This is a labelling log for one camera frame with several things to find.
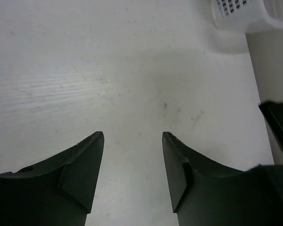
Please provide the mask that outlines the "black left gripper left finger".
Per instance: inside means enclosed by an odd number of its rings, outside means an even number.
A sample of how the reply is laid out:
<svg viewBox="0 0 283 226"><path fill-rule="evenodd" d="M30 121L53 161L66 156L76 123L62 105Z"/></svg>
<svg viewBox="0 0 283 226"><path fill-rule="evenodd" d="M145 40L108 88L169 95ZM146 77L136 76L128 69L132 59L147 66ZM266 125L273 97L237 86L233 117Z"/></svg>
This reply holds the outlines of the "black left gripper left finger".
<svg viewBox="0 0 283 226"><path fill-rule="evenodd" d="M48 159L0 174L0 226L83 226L104 149L97 131Z"/></svg>

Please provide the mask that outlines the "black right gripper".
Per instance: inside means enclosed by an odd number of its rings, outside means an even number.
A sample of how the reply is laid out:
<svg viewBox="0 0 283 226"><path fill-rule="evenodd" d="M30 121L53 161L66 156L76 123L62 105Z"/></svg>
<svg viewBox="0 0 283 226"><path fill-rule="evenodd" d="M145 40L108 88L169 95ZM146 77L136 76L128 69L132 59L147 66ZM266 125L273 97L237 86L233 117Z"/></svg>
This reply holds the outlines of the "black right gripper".
<svg viewBox="0 0 283 226"><path fill-rule="evenodd" d="M283 153L283 102L267 100L259 104L259 109Z"/></svg>

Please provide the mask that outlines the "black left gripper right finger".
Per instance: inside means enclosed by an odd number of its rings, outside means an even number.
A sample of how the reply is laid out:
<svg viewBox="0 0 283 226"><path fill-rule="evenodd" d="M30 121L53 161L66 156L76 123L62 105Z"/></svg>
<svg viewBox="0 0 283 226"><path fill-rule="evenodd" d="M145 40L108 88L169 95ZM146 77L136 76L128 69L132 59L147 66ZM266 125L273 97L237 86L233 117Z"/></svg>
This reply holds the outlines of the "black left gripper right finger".
<svg viewBox="0 0 283 226"><path fill-rule="evenodd" d="M240 171L162 135L172 210L182 226L283 226L283 165Z"/></svg>

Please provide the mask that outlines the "white plastic laundry basket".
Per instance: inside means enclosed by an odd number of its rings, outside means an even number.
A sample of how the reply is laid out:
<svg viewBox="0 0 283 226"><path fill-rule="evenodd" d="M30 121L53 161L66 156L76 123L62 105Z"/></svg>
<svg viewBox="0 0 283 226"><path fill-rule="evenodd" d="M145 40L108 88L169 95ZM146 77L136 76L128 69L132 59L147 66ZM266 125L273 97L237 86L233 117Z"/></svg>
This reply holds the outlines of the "white plastic laundry basket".
<svg viewBox="0 0 283 226"><path fill-rule="evenodd" d="M246 52L247 34L283 31L283 0L201 0L207 44L216 52Z"/></svg>

